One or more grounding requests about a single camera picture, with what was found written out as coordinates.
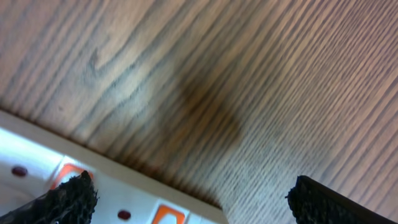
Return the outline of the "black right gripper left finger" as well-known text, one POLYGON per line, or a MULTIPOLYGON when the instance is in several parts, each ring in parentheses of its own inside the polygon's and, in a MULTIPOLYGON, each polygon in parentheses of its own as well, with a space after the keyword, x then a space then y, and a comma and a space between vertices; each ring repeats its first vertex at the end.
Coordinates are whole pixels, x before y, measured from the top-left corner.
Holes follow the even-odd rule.
POLYGON ((1 224, 90 224, 98 191, 87 171, 1 216, 1 224))

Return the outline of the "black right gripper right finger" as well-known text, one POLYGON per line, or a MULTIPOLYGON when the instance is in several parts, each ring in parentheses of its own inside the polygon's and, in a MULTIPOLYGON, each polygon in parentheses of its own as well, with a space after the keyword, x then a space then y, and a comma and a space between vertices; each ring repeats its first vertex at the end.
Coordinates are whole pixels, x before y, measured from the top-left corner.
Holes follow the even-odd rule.
POLYGON ((397 224, 306 175, 297 177, 286 199, 298 224, 397 224))

